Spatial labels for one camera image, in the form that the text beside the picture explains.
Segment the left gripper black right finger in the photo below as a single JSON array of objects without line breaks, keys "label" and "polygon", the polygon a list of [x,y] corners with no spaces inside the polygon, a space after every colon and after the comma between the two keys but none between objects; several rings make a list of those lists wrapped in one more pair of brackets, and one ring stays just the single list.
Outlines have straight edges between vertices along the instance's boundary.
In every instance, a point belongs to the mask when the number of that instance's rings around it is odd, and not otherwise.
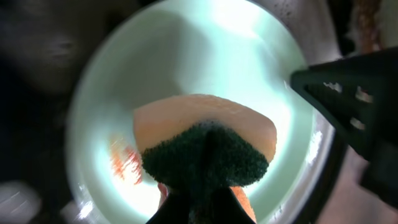
[{"label": "left gripper black right finger", "polygon": [[256,216],[242,187],[215,190],[198,207],[199,223],[255,224]]}]

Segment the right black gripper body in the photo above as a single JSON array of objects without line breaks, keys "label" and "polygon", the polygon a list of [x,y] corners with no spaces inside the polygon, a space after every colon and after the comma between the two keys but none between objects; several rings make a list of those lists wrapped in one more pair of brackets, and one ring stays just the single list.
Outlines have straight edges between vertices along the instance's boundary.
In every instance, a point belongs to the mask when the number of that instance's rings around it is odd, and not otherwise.
[{"label": "right black gripper body", "polygon": [[397,141],[365,135],[364,155],[369,164],[360,185],[397,208]]}]

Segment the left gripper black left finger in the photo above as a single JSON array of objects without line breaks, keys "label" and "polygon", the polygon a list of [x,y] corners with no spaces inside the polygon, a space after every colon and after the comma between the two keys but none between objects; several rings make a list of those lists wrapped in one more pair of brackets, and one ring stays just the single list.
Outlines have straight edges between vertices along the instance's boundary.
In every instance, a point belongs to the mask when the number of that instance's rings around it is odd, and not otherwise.
[{"label": "left gripper black left finger", "polygon": [[190,224],[190,214],[196,205],[190,194],[172,190],[146,224]]}]

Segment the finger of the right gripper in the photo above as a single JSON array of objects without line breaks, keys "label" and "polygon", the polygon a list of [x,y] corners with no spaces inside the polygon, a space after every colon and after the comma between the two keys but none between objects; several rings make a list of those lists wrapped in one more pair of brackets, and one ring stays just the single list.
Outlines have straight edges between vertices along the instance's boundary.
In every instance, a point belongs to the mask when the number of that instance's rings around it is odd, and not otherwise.
[{"label": "finger of the right gripper", "polygon": [[379,141],[397,143],[397,48],[294,72],[291,88],[364,159]]}]

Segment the green sponge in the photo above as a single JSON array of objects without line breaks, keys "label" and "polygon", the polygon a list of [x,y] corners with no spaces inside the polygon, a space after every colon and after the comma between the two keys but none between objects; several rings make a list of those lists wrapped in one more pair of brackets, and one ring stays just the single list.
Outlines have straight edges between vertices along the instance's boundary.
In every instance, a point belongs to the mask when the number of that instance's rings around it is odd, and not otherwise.
[{"label": "green sponge", "polygon": [[193,199],[190,223],[212,222],[210,195],[223,187],[254,218],[243,188],[274,158],[277,130],[268,117],[213,95],[173,96],[136,109],[133,130],[143,169]]}]

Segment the light blue plate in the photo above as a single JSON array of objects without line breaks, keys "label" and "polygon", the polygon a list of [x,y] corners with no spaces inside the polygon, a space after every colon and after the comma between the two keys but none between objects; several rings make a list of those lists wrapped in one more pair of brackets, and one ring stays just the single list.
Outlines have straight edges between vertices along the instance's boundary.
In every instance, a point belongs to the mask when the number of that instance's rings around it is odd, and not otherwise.
[{"label": "light blue plate", "polygon": [[111,175],[109,139],[135,144],[134,109],[171,96],[210,94],[270,118],[276,157],[246,189],[259,223],[292,195],[308,166],[314,109],[289,86],[306,67],[285,26],[248,1],[162,1],[119,26],[94,54],[75,92],[67,132],[70,188],[89,223],[145,223],[159,191]]}]

